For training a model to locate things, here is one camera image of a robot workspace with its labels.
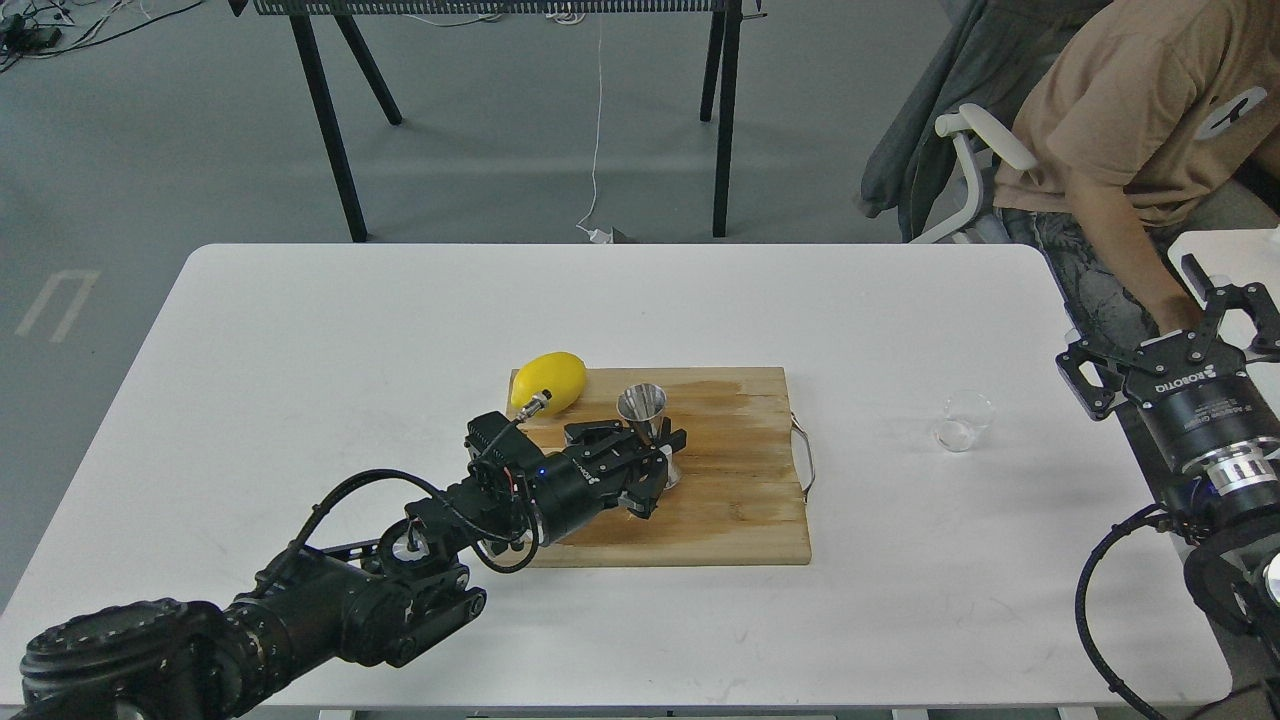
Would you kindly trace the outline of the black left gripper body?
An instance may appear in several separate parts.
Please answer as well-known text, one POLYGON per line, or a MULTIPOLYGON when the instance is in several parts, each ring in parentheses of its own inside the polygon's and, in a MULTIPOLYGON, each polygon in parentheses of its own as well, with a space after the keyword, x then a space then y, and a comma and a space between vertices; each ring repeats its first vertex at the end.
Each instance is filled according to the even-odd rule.
POLYGON ((520 454, 520 470, 531 491, 539 544, 550 546, 620 503, 623 488, 640 475, 635 448, 573 445, 544 454, 538 446, 520 454))

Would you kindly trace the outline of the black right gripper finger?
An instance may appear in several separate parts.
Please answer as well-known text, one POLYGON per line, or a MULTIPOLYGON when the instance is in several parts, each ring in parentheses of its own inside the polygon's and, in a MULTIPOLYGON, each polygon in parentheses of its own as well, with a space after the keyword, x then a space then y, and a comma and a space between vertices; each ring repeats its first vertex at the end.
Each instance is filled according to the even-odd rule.
POLYGON ((1124 348, 1107 340, 1082 336, 1056 355, 1060 375, 1093 421, 1102 421, 1125 400, 1120 398, 1125 379, 1139 372, 1158 377, 1164 365, 1144 351, 1124 348))
POLYGON ((1277 306, 1262 283, 1215 284, 1192 254, 1181 256, 1180 268, 1193 291, 1204 301, 1203 319, 1194 331, 1188 332, 1192 357, 1206 356, 1210 346, 1221 340, 1224 318, 1231 311, 1239 311, 1248 316, 1254 332, 1244 347, 1245 363, 1277 363, 1277 306))

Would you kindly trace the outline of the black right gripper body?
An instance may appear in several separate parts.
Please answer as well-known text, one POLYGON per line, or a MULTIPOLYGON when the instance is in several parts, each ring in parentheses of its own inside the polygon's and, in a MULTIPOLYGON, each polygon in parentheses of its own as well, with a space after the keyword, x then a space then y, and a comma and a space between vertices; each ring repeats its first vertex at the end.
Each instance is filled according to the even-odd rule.
POLYGON ((1275 482, 1277 415, 1245 370, 1245 355, 1206 334, 1167 334, 1137 350, 1123 386, 1172 471, 1217 491, 1275 482))

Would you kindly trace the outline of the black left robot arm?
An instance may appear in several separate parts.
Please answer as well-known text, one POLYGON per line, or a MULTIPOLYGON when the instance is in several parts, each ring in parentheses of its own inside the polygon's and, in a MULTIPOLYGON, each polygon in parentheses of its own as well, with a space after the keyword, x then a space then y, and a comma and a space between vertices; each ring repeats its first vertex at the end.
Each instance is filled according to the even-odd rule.
POLYGON ((49 628, 20 661, 20 717, 230 719, 333 659, 410 664, 486 606, 463 550, 493 571, 516 573, 604 511, 649 518, 668 488, 687 443, 669 419, 571 423, 563 448, 547 454, 522 424, 549 401, 541 391, 513 418, 474 418, 467 474, 445 488, 393 469, 347 478, 225 609, 138 601, 49 628), (340 501, 390 479, 425 496, 378 539, 310 544, 340 501))

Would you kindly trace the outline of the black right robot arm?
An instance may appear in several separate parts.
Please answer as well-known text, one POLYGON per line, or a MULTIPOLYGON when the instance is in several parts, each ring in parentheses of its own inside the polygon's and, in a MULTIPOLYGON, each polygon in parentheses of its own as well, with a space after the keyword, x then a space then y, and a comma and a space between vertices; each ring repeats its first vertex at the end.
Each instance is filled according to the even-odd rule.
POLYGON ((1202 323, 1123 348, 1080 337, 1057 359, 1085 413, 1100 421, 1132 410, 1174 487, 1115 524, 1076 583, 1074 618, 1087 657, 1108 689, 1157 719, 1105 661, 1087 619, 1091 578, 1123 538, 1151 527, 1189 544, 1185 587, 1213 623, 1256 639, 1277 660, 1277 414, 1247 370, 1277 361, 1277 306, 1260 282, 1217 284, 1192 255, 1181 269, 1204 300, 1202 323))

